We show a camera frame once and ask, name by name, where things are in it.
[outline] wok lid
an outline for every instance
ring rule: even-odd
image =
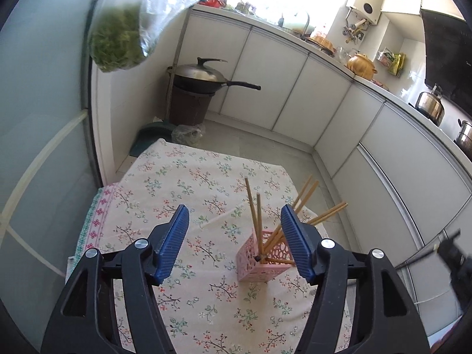
[[[210,81],[218,83],[226,83],[227,80],[221,72],[213,69],[209,66],[205,66],[204,63],[207,61],[221,61],[227,63],[226,60],[220,60],[219,58],[200,58],[197,57],[198,63],[190,63],[186,65],[179,65],[175,74],[181,77],[192,78],[200,81]]]

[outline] wok handle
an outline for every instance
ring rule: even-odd
[[[223,63],[227,63],[226,60],[222,60],[221,58],[200,58],[197,57],[198,65],[202,66],[207,61],[221,61]]]
[[[245,88],[251,88],[251,89],[256,89],[257,91],[260,91],[260,85],[250,84],[249,82],[228,81],[226,84],[227,86],[238,85],[238,86],[244,86]]]

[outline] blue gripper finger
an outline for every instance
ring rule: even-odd
[[[312,241],[304,231],[303,224],[300,222],[291,206],[285,205],[282,208],[280,219],[282,230],[289,244],[290,252],[294,258],[298,273],[305,278],[308,283],[311,283],[315,278],[312,262],[316,246],[313,246]]]
[[[171,275],[178,252],[187,233],[188,223],[188,209],[184,205],[179,205],[169,223],[156,227],[168,227],[167,234],[156,245],[153,243],[154,261],[157,261],[155,262],[156,271],[153,276],[158,283],[162,283]]]

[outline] pink plastic basket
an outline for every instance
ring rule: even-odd
[[[270,231],[263,231],[263,241],[265,242],[272,234]],[[236,255],[236,268],[238,281],[250,282],[268,282],[277,275],[282,274],[293,265],[286,263],[266,263],[256,262],[254,257],[257,255],[257,239],[253,231],[244,245],[239,249]],[[269,258],[278,258],[281,260],[292,260],[289,246],[280,242],[268,254]]]

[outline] table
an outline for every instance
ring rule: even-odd
[[[190,224],[174,269],[156,301],[179,353],[292,354],[314,291],[290,268],[268,283],[238,283],[236,254],[253,230],[244,178],[261,193],[263,226],[272,230],[280,210],[297,196],[283,167],[158,140],[134,162],[120,183],[97,198],[82,250],[122,250],[170,220],[180,203]],[[315,216],[304,208],[300,219]],[[322,225],[318,230],[327,233]],[[134,351],[121,281],[115,280],[121,342]],[[337,350],[348,346],[345,306]]]

